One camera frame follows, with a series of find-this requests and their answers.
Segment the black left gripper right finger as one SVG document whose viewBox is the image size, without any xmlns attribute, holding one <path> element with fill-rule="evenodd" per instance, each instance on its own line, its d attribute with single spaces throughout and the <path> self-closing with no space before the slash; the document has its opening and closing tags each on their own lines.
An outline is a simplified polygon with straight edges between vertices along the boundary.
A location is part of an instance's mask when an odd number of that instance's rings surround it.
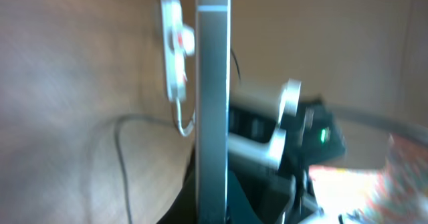
<svg viewBox="0 0 428 224">
<path fill-rule="evenodd" d="M 262 224 L 232 171 L 227 173 L 227 214 L 230 224 Z"/>
</svg>

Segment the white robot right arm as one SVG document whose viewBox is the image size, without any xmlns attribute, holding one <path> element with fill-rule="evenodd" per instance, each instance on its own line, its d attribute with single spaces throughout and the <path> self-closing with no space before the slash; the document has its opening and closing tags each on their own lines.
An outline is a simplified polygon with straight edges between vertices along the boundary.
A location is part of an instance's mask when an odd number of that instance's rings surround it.
<svg viewBox="0 0 428 224">
<path fill-rule="evenodd" d="M 389 134 L 379 171 L 325 167 L 342 156 L 336 119 Z M 427 129 L 321 99 L 283 104 L 277 117 L 232 104 L 230 223 L 426 223 Z"/>
</svg>

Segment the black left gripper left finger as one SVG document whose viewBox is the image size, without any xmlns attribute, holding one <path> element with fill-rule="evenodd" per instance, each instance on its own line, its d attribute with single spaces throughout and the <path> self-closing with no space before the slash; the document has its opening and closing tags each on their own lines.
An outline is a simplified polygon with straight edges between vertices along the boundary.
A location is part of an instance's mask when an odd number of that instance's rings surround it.
<svg viewBox="0 0 428 224">
<path fill-rule="evenodd" d="M 187 163 L 183 186 L 168 211 L 157 224 L 195 224 L 197 222 L 195 190 L 195 149 Z"/>
</svg>

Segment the smartphone with teal screen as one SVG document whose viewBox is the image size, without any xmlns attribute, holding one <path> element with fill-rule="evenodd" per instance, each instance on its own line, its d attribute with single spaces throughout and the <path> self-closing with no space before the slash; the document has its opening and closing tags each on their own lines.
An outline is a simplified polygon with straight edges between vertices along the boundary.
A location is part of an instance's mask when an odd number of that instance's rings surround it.
<svg viewBox="0 0 428 224">
<path fill-rule="evenodd" d="M 231 0 L 196 0 L 196 147 L 198 223 L 227 216 L 227 135 Z"/>
</svg>

